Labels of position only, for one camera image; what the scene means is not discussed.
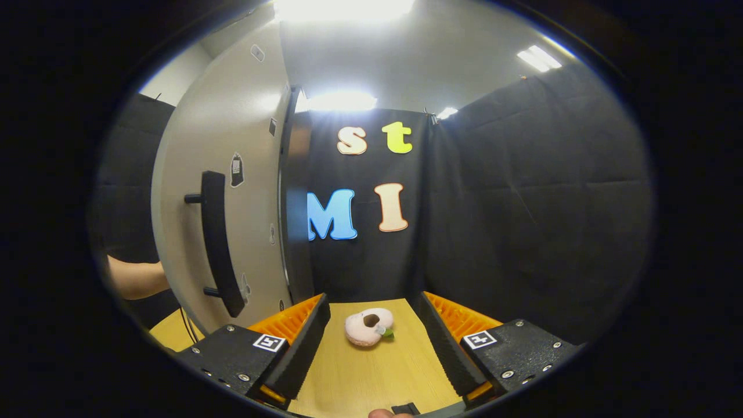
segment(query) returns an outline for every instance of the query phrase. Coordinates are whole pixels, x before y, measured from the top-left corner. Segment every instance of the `door handle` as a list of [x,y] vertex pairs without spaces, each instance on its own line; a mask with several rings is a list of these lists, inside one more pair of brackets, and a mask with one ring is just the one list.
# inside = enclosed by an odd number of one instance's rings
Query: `door handle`
[[230,248],[227,245],[227,224],[224,220],[224,174],[204,171],[201,174],[201,193],[184,196],[187,204],[201,205],[201,228],[204,231],[204,247],[207,249],[209,268],[217,289],[204,288],[204,294],[221,298],[232,318],[237,318],[245,308],[240,288],[233,271]]

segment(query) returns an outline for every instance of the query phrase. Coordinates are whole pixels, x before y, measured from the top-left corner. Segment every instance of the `wooden table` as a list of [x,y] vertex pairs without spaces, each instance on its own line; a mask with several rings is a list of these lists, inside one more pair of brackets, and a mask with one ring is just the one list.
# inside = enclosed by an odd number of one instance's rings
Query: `wooden table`
[[[371,348],[354,346],[343,332],[346,317],[375,307],[387,308],[394,315],[395,339],[383,338]],[[461,401],[407,301],[331,303],[330,310],[331,320],[289,411],[310,417],[366,418],[374,409],[409,402],[425,414]],[[176,351],[192,344],[179,311],[151,334]]]

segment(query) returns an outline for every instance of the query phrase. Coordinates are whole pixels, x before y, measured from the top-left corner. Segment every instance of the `ceiling light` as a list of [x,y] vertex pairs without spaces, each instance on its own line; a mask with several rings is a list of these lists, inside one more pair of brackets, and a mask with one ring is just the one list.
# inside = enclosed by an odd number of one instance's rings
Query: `ceiling light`
[[554,59],[550,54],[547,54],[544,52],[540,47],[536,45],[532,45],[529,47],[529,51],[531,51],[534,56],[539,59],[540,61],[544,62],[545,64],[549,65],[552,68],[560,68],[562,67],[562,64],[557,62],[556,59]]
[[454,109],[453,107],[447,107],[444,110],[441,111],[438,115],[436,115],[437,119],[446,119],[451,115],[454,115],[456,112],[458,112],[457,109]]
[[412,8],[414,0],[274,0],[279,21],[385,20]]
[[518,58],[521,58],[522,60],[526,61],[527,64],[531,65],[532,67],[536,68],[537,70],[540,70],[541,72],[550,71],[550,68],[547,66],[547,64],[545,64],[542,61],[538,60],[529,51],[521,51],[521,52],[519,52],[516,55],[517,55]]
[[308,99],[311,110],[356,111],[370,110],[377,105],[377,98],[357,91],[338,91]]

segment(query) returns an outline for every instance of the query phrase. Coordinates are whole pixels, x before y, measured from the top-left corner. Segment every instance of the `black backdrop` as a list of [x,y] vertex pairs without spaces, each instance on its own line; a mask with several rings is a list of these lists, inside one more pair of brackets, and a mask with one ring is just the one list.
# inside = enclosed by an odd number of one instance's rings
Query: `black backdrop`
[[432,132],[428,289],[575,344],[596,337],[649,247],[648,160],[626,110],[591,70],[567,65]]
[[[174,106],[136,94],[101,146],[94,188],[92,234],[105,253],[126,263],[160,261],[152,230],[150,194],[160,140]],[[180,307],[171,289],[124,304],[147,329]]]
[[[351,189],[351,218],[358,232],[354,239],[335,240],[319,235],[310,242],[315,292],[325,292],[331,302],[385,300],[413,295],[423,288],[419,262],[421,248],[421,196],[425,141],[429,121],[422,113],[374,109],[368,112],[312,112],[312,137],[308,156],[308,191],[326,207],[331,194]],[[402,122],[412,130],[406,154],[387,147],[382,127]],[[344,155],[337,149],[338,131],[358,126],[366,132],[367,150]],[[408,228],[381,232],[380,197],[374,188],[400,183],[400,206]]]
[[[381,127],[412,127],[407,154]],[[367,151],[343,155],[360,126]],[[643,138],[583,65],[494,91],[432,125],[375,109],[313,117],[309,191],[325,207],[354,190],[358,237],[310,242],[315,287],[331,301],[429,290],[500,321],[525,318],[575,344],[596,337],[643,267],[652,189]],[[404,231],[383,233],[374,187],[404,185]]]

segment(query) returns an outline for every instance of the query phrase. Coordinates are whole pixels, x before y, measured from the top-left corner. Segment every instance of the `cable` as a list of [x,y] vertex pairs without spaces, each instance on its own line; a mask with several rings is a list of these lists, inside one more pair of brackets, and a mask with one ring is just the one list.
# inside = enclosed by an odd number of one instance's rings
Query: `cable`
[[193,334],[193,338],[196,338],[196,342],[198,342],[198,335],[196,335],[196,331],[193,329],[193,324],[191,323],[191,318],[186,315],[186,319],[188,320],[188,326],[191,329],[191,333]]
[[184,327],[186,328],[186,333],[188,334],[189,338],[191,338],[191,341],[193,341],[193,344],[196,344],[196,340],[191,335],[191,332],[188,330],[188,324],[186,324],[186,317],[184,317],[184,308],[181,307],[178,310],[181,311],[181,319],[184,321]]

